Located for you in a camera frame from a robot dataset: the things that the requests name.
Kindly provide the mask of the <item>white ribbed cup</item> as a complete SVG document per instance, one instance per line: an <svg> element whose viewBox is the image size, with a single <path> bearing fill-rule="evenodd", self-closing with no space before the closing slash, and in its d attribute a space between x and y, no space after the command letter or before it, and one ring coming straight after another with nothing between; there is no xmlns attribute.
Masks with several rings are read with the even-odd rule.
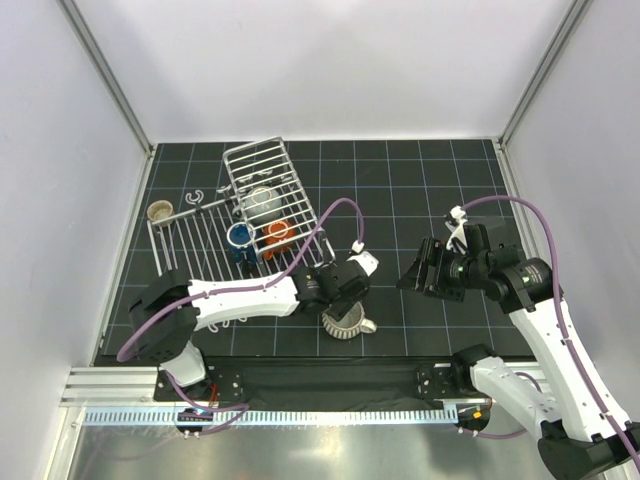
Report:
<svg viewBox="0 0 640 480"><path fill-rule="evenodd" d="M377 331L377 324L366 317L361 302L355 303L340 319L323 313L322 325L331 337L342 341L351 340L360 334L373 334Z"/></svg>

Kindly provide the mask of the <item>orange patterned mug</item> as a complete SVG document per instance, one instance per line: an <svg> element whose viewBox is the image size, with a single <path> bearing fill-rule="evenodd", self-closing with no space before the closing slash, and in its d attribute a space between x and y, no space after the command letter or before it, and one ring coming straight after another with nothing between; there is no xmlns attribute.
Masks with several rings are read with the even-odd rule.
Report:
<svg viewBox="0 0 640 480"><path fill-rule="evenodd" d="M264 253L265 260L271 260L290 248L289 240L295 236L296 230L288 220L276 220L263 228L263 239L268 250Z"/></svg>

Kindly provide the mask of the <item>grey speckled mug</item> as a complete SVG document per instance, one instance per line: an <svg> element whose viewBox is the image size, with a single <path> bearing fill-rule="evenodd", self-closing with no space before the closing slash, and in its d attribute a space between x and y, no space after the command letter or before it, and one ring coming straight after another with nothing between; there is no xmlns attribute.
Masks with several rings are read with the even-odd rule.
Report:
<svg viewBox="0 0 640 480"><path fill-rule="evenodd" d="M263 225L277 220L281 215L282 200L270 187L256 187L242 200L245 215L250 224Z"/></svg>

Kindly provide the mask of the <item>blue mug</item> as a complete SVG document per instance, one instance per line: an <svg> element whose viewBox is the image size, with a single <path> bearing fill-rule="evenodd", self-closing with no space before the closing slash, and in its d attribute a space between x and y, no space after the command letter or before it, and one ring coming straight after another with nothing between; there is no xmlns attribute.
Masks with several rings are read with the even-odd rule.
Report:
<svg viewBox="0 0 640 480"><path fill-rule="evenodd" d="M228 249L237 264L257 264L255 249L256 231L246 222L232 224L226 233Z"/></svg>

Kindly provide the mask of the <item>small brown cup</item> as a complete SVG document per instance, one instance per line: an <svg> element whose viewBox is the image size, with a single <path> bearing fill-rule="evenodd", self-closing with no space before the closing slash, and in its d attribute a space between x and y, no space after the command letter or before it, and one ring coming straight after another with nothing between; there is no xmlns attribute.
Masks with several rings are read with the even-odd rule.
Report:
<svg viewBox="0 0 640 480"><path fill-rule="evenodd" d="M147 220L152 227L163 228L174 222L174 206L169 200L156 200L146 210Z"/></svg>

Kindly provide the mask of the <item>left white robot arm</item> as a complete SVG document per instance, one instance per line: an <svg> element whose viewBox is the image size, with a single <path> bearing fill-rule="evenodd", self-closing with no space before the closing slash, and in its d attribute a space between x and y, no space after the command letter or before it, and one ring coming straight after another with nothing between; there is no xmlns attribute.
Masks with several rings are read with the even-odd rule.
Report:
<svg viewBox="0 0 640 480"><path fill-rule="evenodd" d="M211 375L192 334L211 325L253 317L345 314L370 288L378 260L366 252L321 267L235 281L189 279L179 270L157 278L133 302L136 330L117 360L136 356L158 366L190 400L211 389Z"/></svg>

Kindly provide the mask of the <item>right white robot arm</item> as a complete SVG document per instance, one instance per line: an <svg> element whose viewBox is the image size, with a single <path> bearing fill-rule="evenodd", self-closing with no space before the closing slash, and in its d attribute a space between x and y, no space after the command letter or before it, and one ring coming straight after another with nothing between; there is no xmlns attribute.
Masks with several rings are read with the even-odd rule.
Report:
<svg viewBox="0 0 640 480"><path fill-rule="evenodd" d="M460 221L446 242L423 239L396 286L456 302L478 290L499 305L526 340L551 392L528 384L484 344L453 354L452 388L497 401L536 440L554 478L587 479L639 458L639 425L612 399L552 280L544 260L492 241L483 224Z"/></svg>

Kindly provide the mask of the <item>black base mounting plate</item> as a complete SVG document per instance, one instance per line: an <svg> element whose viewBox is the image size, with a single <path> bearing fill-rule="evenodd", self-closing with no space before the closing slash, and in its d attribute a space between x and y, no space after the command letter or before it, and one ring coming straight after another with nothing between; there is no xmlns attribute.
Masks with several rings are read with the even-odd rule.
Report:
<svg viewBox="0 0 640 480"><path fill-rule="evenodd" d="M253 411L394 411L479 403L447 357L208 357L205 384L185 393L202 404Z"/></svg>

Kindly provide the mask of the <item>right aluminium frame post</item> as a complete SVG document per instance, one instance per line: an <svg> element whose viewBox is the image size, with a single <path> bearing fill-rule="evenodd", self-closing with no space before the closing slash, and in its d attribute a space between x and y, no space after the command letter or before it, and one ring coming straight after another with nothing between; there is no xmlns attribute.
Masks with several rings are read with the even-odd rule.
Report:
<svg viewBox="0 0 640 480"><path fill-rule="evenodd" d="M505 150L513 139L592 3L592 0L573 0L570 2L502 134L498 137L498 144L502 150Z"/></svg>

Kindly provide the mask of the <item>aluminium frame post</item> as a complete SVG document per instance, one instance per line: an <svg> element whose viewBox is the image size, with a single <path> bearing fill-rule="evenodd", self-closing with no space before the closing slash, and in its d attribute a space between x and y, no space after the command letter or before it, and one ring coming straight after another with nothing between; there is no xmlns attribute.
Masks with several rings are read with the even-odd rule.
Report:
<svg viewBox="0 0 640 480"><path fill-rule="evenodd" d="M513 139L592 3L592 0L573 0L570 2L502 134L498 137L498 144L502 150L505 150Z"/></svg>
<svg viewBox="0 0 640 480"><path fill-rule="evenodd" d="M56 3L67 19L125 124L144 154L150 157L154 148L153 143L144 131L77 2L74 0L57 0Z"/></svg>

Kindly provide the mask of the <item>left aluminium frame post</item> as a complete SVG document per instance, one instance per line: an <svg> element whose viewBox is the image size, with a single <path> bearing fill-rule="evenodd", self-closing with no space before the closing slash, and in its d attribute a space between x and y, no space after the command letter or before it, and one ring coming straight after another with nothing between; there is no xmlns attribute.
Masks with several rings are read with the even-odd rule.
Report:
<svg viewBox="0 0 640 480"><path fill-rule="evenodd" d="M154 148L153 143L144 131L77 2L74 0L57 0L56 3L67 19L125 124L144 154L150 157Z"/></svg>

